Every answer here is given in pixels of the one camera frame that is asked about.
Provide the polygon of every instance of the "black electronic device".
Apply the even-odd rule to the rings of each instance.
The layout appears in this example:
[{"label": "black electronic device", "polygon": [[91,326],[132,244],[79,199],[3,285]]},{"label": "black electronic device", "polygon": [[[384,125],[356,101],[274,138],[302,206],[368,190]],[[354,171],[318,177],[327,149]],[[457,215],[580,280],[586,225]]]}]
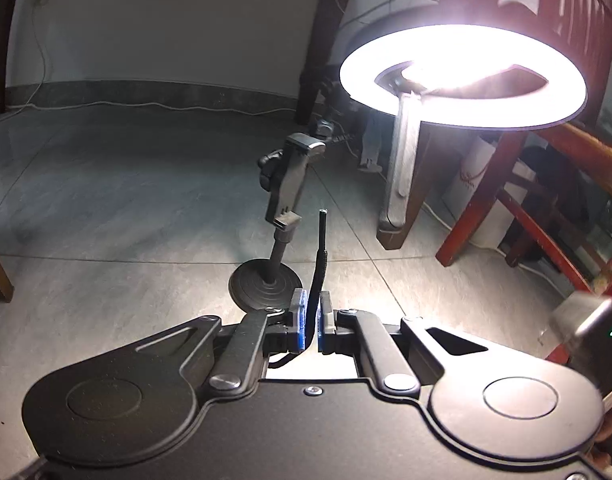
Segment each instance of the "black electronic device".
[{"label": "black electronic device", "polygon": [[323,292],[319,349],[358,378],[265,379],[271,355],[298,351],[304,297],[42,378],[22,409],[41,458],[19,478],[601,478],[582,455],[604,414],[589,380],[422,319],[384,325]]},{"label": "black electronic device", "polygon": [[275,244],[270,258],[256,258],[235,269],[228,290],[244,312],[265,308],[287,308],[295,288],[301,288],[298,275],[281,262],[301,217],[297,205],[309,160],[324,153],[326,145],[306,134],[288,136],[282,150],[259,159],[259,182],[270,192],[265,220],[275,227]]}]

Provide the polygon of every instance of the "gray floor tile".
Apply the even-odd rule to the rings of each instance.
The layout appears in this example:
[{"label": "gray floor tile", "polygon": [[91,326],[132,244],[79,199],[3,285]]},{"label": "gray floor tile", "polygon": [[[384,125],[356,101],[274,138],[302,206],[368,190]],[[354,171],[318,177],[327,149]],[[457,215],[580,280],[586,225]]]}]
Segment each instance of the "gray floor tile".
[{"label": "gray floor tile", "polygon": [[[239,322],[228,296],[230,264],[123,264],[3,257],[16,285],[0,304],[0,476],[33,457],[21,421],[28,388],[57,368],[117,348],[203,314]],[[295,264],[310,286],[313,264]],[[336,308],[372,310],[384,321],[401,311],[372,262],[332,262],[325,288]],[[301,356],[283,375],[352,376],[349,358]]]},{"label": "gray floor tile", "polygon": [[57,128],[0,124],[0,203],[10,186]]},{"label": "gray floor tile", "polygon": [[446,238],[446,230],[421,211],[403,247],[385,250],[376,238],[385,192],[382,177],[357,171],[356,159],[349,156],[343,144],[332,146],[313,166],[372,259],[431,256]]},{"label": "gray floor tile", "polygon": [[540,357],[554,346],[550,340],[540,345],[538,337],[562,298],[497,253],[469,248],[447,268],[433,257],[375,264],[409,316]]},{"label": "gray floor tile", "polygon": [[[133,113],[134,120],[121,122],[116,110],[99,108],[90,124],[86,110],[85,121],[73,120],[42,150],[0,207],[0,253],[220,263],[267,256],[273,228],[263,221],[268,193],[259,186],[256,160],[281,146],[277,134],[288,126],[201,114],[193,127],[186,115],[168,112],[163,134],[157,121],[165,112]],[[298,207],[303,220],[285,260],[314,259],[322,207],[329,211],[330,259],[366,259],[309,174]]]}]

